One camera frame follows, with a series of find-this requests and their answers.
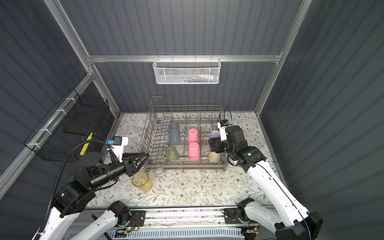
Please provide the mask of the purple plastic cup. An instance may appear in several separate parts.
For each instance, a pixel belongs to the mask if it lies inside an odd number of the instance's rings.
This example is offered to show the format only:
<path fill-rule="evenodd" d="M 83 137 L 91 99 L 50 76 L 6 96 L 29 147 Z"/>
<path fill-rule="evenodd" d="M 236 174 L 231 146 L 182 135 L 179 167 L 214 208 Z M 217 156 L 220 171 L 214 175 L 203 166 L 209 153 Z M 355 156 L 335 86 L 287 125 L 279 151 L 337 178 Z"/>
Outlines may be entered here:
<path fill-rule="evenodd" d="M 211 131 L 210 136 L 209 136 L 209 140 L 208 140 L 209 147 L 211 146 L 211 139 L 219 138 L 220 136 L 221 135 L 220 135 L 220 131 L 219 130 Z"/>

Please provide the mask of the beige plastic cup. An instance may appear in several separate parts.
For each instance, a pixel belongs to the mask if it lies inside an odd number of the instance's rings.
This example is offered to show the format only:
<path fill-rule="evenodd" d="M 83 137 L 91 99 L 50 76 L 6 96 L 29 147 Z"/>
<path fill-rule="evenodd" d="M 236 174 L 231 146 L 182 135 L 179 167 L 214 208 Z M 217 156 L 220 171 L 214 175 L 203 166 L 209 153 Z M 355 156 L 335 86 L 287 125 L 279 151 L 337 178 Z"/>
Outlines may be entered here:
<path fill-rule="evenodd" d="M 208 160 L 210 163 L 219 163 L 221 161 L 221 153 L 209 152 Z"/>

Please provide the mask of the yellow transparent cup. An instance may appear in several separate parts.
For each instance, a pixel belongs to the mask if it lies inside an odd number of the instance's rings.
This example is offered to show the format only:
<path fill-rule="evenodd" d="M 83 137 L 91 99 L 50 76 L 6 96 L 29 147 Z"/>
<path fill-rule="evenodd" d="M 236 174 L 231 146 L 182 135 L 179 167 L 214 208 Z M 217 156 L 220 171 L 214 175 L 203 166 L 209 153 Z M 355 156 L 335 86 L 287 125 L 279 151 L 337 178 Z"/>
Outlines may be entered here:
<path fill-rule="evenodd" d="M 144 193 L 152 190 L 152 181 L 146 171 L 139 171 L 132 177 L 132 184 Z"/>

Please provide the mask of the pink plastic cup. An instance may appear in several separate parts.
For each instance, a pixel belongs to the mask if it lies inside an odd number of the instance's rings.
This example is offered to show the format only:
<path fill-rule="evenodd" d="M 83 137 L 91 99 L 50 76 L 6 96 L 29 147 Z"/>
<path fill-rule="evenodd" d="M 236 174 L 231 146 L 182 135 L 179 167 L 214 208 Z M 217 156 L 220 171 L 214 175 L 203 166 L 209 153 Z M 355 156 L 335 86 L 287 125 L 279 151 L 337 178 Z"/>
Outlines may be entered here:
<path fill-rule="evenodd" d="M 197 142 L 191 142 L 188 148 L 188 158 L 192 161 L 199 161 L 201 159 L 201 149 Z"/>
<path fill-rule="evenodd" d="M 188 144 L 190 143 L 199 143 L 199 132 L 197 129 L 190 129 L 188 132 Z"/>

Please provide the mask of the green transparent cup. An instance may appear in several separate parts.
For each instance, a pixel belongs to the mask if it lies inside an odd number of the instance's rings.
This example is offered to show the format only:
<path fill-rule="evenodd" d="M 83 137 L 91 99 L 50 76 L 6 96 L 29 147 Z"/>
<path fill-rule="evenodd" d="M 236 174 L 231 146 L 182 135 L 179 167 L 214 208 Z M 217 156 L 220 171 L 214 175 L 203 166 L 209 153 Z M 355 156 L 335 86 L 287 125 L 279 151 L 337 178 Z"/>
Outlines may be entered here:
<path fill-rule="evenodd" d="M 180 161 L 180 156 L 175 147 L 168 147 L 165 150 L 166 161 L 170 165 L 178 165 Z"/>

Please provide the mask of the blue transparent cup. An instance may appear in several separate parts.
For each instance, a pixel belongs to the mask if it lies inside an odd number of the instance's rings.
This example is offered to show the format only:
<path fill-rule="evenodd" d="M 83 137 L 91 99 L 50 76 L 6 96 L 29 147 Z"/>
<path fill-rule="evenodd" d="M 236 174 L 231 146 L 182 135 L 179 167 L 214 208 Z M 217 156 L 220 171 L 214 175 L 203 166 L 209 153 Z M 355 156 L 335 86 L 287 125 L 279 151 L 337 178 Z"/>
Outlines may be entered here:
<path fill-rule="evenodd" d="M 172 147 L 181 144 L 180 125 L 178 123 L 169 124 L 169 145 Z"/>

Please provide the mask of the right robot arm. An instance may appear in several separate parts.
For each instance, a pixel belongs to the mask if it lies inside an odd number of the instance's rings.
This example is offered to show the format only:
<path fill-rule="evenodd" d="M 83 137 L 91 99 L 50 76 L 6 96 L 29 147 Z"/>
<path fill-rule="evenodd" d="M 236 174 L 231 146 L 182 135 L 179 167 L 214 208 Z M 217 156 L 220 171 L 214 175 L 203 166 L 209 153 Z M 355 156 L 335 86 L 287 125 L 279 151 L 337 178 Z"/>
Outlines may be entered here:
<path fill-rule="evenodd" d="M 252 198 L 237 203 L 237 216 L 243 223 L 255 221 L 275 234 L 277 240 L 315 240 L 323 219 L 317 212 L 309 212 L 286 188 L 272 170 L 265 156 L 247 141 L 229 143 L 220 138 L 209 139 L 213 153 L 226 153 L 228 162 L 241 167 L 252 177 L 276 211 L 259 205 Z"/>

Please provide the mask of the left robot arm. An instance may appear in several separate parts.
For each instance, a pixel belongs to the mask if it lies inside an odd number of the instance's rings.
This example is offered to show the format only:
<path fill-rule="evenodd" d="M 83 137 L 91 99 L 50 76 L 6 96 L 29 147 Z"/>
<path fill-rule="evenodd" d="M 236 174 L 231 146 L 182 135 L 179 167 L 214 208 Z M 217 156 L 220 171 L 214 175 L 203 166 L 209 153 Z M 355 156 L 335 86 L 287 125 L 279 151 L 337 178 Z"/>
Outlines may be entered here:
<path fill-rule="evenodd" d="M 79 148 L 94 142 L 106 148 L 112 162 L 104 164 L 100 153 L 86 153 L 80 157 L 80 170 L 71 181 L 59 188 L 59 181 L 69 158 Z M 125 153 L 122 137 L 114 137 L 107 142 L 86 140 L 74 147 L 59 169 L 45 216 L 33 238 L 35 240 L 62 238 L 88 203 L 96 197 L 98 191 L 112 188 L 122 175 L 132 177 L 140 172 L 149 158 L 150 154 L 145 152 Z"/>

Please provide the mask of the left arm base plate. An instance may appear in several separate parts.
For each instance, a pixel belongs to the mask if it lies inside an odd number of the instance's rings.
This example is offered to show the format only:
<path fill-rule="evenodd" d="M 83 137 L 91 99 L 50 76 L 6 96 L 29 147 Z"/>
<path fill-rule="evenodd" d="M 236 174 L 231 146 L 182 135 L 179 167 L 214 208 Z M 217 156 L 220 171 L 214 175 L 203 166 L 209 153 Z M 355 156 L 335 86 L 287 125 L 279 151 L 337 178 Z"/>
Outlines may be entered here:
<path fill-rule="evenodd" d="M 139 228 L 143 227 L 146 219 L 146 211 L 131 210 L 130 213 L 124 213 L 122 217 L 118 217 L 118 223 L 115 227 L 120 228 Z"/>

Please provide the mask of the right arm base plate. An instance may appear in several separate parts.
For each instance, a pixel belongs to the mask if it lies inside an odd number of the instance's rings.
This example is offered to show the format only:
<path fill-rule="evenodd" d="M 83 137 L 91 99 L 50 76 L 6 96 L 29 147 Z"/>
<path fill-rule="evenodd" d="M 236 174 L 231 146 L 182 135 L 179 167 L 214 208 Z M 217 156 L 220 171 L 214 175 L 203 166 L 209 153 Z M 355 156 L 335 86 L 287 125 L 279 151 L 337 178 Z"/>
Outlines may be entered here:
<path fill-rule="evenodd" d="M 225 223 L 227 225 L 239 225 L 239 224 L 251 224 L 259 225 L 260 223 L 253 220 L 244 220 L 241 219 L 237 208 L 224 208 L 221 210 L 221 213 L 224 215 Z"/>

